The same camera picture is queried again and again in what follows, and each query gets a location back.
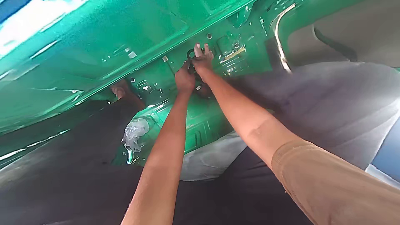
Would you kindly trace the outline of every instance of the green painted metal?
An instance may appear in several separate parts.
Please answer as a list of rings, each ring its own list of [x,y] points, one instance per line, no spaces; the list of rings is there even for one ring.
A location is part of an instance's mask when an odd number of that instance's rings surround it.
[[[174,102],[174,73],[196,42],[209,44],[215,55],[214,69],[222,76],[264,72],[272,69],[265,42],[274,38],[271,25],[280,12],[296,4],[282,18],[279,29],[285,54],[290,59],[287,48],[290,33],[360,2],[90,0],[77,3],[32,0],[31,3],[38,4],[38,1],[58,2],[68,7],[54,9],[57,12],[49,13],[54,20],[42,22],[44,25],[36,30],[30,29],[32,34],[26,40],[4,41],[2,34],[6,34],[6,26],[0,27],[0,47],[3,44],[0,49],[0,134],[8,133],[3,137],[10,137],[10,143],[19,141],[18,145],[1,146],[0,155],[64,131],[46,123],[54,115],[65,115],[62,122],[69,126],[61,127],[70,129],[95,111],[76,110],[68,114],[76,106],[86,104],[88,99],[114,102],[115,96],[108,87],[125,78],[147,105],[135,116],[145,118],[150,124],[150,131],[139,140],[142,151],[134,156],[134,163],[139,165],[145,163]],[[203,99],[196,94],[191,97],[185,153],[215,141],[231,130],[215,99]],[[32,139],[21,138],[16,135],[18,132],[32,135]],[[0,164],[9,163],[10,159],[0,161]],[[126,160],[121,145],[113,163],[121,165]]]
[[[32,0],[0,30],[0,132],[80,104],[253,1]]]

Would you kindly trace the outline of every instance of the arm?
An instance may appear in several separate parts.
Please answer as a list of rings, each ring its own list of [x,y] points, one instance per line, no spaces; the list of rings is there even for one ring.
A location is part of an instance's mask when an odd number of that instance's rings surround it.
[[[188,63],[176,73],[178,95],[144,166],[122,225],[172,224],[186,138],[186,110],[194,89]]]
[[[267,110],[257,105],[216,75],[211,66],[213,58],[204,45],[204,53],[197,44],[194,47],[197,73],[214,93],[222,111],[243,141],[270,167],[272,156],[283,144],[301,140],[282,125]]]

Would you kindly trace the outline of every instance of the white fabric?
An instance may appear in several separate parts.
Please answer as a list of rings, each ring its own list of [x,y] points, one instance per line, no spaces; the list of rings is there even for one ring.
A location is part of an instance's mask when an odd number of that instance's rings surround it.
[[[180,179],[183,181],[199,181],[219,177],[236,157],[247,147],[236,133],[198,148],[183,158]]]

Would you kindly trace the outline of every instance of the plastic bag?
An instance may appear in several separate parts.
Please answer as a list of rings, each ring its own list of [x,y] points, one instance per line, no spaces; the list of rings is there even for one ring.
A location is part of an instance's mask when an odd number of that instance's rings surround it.
[[[143,136],[149,131],[149,123],[145,119],[138,118],[131,120],[125,128],[125,134],[122,138],[122,142],[126,149],[130,149],[133,152],[140,152],[140,146],[138,145],[139,137]]]

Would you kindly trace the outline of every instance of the hole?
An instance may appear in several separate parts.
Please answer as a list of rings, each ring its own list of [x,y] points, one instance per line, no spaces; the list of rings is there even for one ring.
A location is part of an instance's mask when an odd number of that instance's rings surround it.
[[[190,54],[189,54],[189,57],[191,57],[191,58],[193,58],[195,55],[194,55],[194,52],[191,52]]]

